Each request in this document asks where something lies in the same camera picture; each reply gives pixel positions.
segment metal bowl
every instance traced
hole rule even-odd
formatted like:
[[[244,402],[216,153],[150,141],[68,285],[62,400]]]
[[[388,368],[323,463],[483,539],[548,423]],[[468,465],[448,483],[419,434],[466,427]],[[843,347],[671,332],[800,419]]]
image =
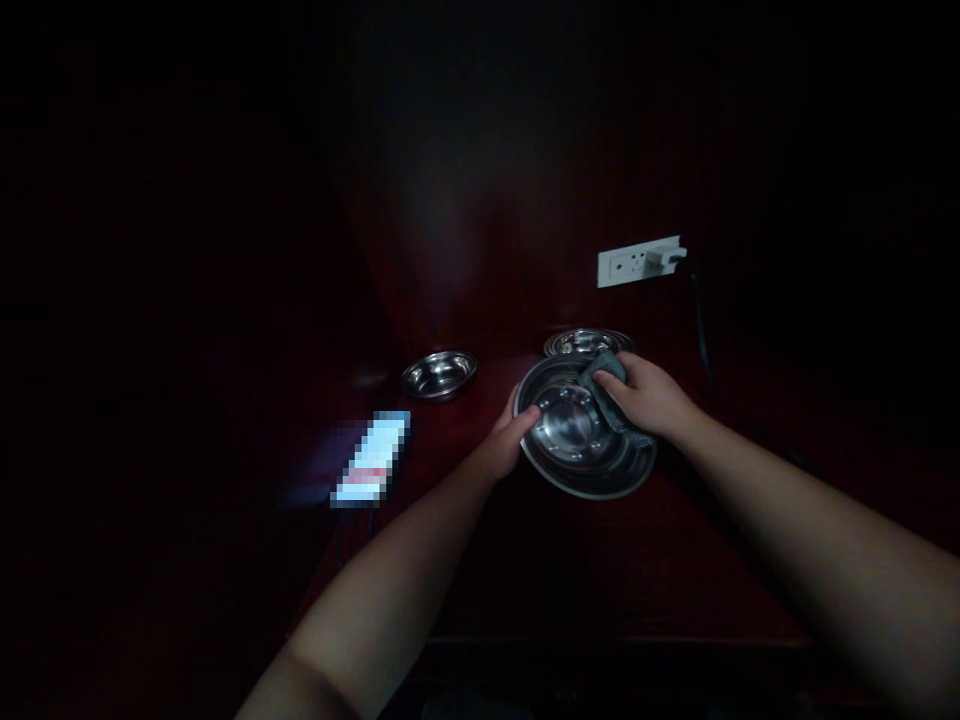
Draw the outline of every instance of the metal bowl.
[[[607,348],[614,354],[621,350],[633,352],[633,340],[616,330],[576,328],[559,332],[547,340],[543,344],[543,354],[547,357],[578,353],[592,355]]]
[[[564,354],[534,365],[520,383],[513,414],[540,406],[540,420],[520,446],[541,475],[571,495],[612,500],[643,484],[657,447],[637,449],[615,433],[590,391],[577,385],[592,359],[588,354]]]
[[[461,395],[477,374],[477,359],[459,350],[427,355],[403,371],[400,387],[417,402],[440,404]]]

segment power cord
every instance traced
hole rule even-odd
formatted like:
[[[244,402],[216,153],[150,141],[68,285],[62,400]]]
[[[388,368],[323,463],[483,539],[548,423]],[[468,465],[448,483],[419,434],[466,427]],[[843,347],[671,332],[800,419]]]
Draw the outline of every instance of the power cord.
[[[337,561],[337,567],[342,568],[344,566],[344,560],[340,552],[340,548],[343,544],[343,531],[346,529],[347,525],[350,523],[350,520],[353,518],[355,510],[344,510],[343,518],[340,520],[340,524],[337,525],[337,533],[333,539],[333,557]],[[377,508],[370,508],[370,518],[367,521],[367,542],[370,542],[373,539],[375,534],[375,523],[377,518]]]
[[[697,344],[700,348],[700,360],[703,363],[703,370],[707,375],[707,382],[710,384],[710,394],[712,395],[714,401],[716,401],[718,405],[731,412],[743,427],[745,427],[751,434],[763,442],[763,444],[768,445],[775,452],[777,452],[778,455],[781,455],[784,459],[793,463],[804,472],[813,475],[815,478],[820,478],[813,465],[811,465],[803,455],[789,445],[778,441],[769,433],[760,430],[756,426],[747,422],[747,420],[743,417],[743,414],[737,410],[736,406],[724,400],[723,396],[720,394],[720,389],[717,385],[717,379],[713,374],[713,367],[710,365],[710,355],[707,353],[707,334],[703,325],[703,301],[700,296],[700,281],[697,279],[697,274],[692,271],[690,272],[690,286],[693,290],[693,304],[694,311],[696,313]]]

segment wall socket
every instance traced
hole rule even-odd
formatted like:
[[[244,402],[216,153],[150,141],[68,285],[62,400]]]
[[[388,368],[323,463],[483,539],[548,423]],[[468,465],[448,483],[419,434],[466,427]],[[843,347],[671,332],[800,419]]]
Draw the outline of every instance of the wall socket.
[[[636,280],[672,275],[687,256],[680,236],[606,250],[597,255],[597,287],[610,287]]]

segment rag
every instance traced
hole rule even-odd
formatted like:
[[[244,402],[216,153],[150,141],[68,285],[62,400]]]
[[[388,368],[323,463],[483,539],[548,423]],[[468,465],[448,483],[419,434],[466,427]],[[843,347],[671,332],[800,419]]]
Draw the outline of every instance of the rag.
[[[610,428],[615,433],[626,436],[630,444],[638,450],[656,445],[656,438],[643,432],[627,420],[623,414],[623,410],[621,410],[620,406],[610,397],[610,394],[596,383],[593,379],[593,374],[597,370],[606,370],[622,383],[627,381],[627,371],[623,369],[623,365],[617,360],[616,355],[609,350],[601,350],[594,361],[590,363],[590,366],[577,378],[577,385],[589,390],[590,394],[593,395],[597,401],[600,414],[603,415],[604,420],[607,421]]]

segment bowl rim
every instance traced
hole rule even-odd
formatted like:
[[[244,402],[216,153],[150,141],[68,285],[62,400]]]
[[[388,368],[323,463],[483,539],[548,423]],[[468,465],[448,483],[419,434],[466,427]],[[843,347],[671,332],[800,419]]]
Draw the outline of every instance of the bowl rim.
[[[420,393],[420,392],[416,392],[414,390],[408,389],[407,380],[410,377],[410,374],[417,368],[417,366],[422,365],[434,358],[440,358],[441,356],[466,358],[467,364],[470,368],[466,376],[455,385],[452,385],[451,387],[448,387],[444,390],[441,390],[435,393]],[[475,358],[472,353],[468,353],[465,350],[440,350],[439,352],[426,355],[420,358],[419,360],[417,360],[416,362],[413,362],[409,366],[407,366],[407,369],[403,371],[402,375],[400,375],[400,389],[404,392],[404,394],[406,394],[409,397],[429,400],[433,398],[443,397],[444,395],[449,395],[452,392],[456,392],[457,390],[462,388],[464,385],[466,385],[468,382],[470,382],[473,379],[473,376],[476,374],[477,374],[477,358]]]
[[[570,358],[569,355],[551,355],[550,357],[546,357],[543,360],[540,360],[533,367],[527,370],[526,375],[523,376],[523,379],[520,381],[520,384],[517,386],[517,395],[513,400],[513,416],[514,417],[520,414],[520,396],[523,394],[523,386],[526,384],[527,380],[533,376],[533,371],[536,370],[541,365],[544,365],[545,363],[558,362],[556,360],[556,358],[558,357],[568,358],[568,359]],[[630,493],[636,491],[641,485],[643,485],[644,482],[646,482],[647,478],[650,477],[650,473],[653,471],[653,466],[657,462],[657,452],[659,449],[657,447],[657,444],[654,443],[649,447],[638,450],[638,452],[648,453],[650,455],[650,460],[647,463],[644,471],[640,473],[636,482],[632,483],[631,485],[629,485],[623,490],[618,490],[615,493],[609,493],[605,495],[597,495],[597,494],[591,495],[581,490],[574,490],[573,488],[567,487],[566,485],[560,483],[547,471],[546,468],[544,468],[539,462],[537,462],[533,453],[530,451],[530,448],[527,447],[527,433],[524,433],[523,437],[520,438],[520,447],[523,448],[523,454],[527,456],[527,460],[530,461],[530,464],[533,465],[537,469],[537,472],[539,472],[540,475],[546,478],[552,485],[555,485],[556,487],[560,488],[565,493],[570,493],[571,495],[575,495],[576,497],[583,498],[584,500],[597,500],[597,501],[616,500],[618,498],[625,497]]]
[[[601,335],[609,335],[610,337],[613,337],[618,341],[621,341],[621,344],[624,345],[624,347],[622,347],[621,350],[625,350],[627,352],[636,352],[636,345],[633,342],[633,338],[631,338],[626,333],[622,333],[619,330],[611,330],[610,328],[590,327],[586,325],[580,325],[580,326],[567,328],[566,330],[560,330],[558,332],[555,332],[553,335],[551,335],[546,340],[544,340],[543,354],[546,355],[547,357],[554,357],[555,355],[570,354],[570,353],[559,353],[556,351],[551,352],[552,348],[550,346],[560,336],[567,335],[568,333],[574,333],[574,332],[595,332]]]

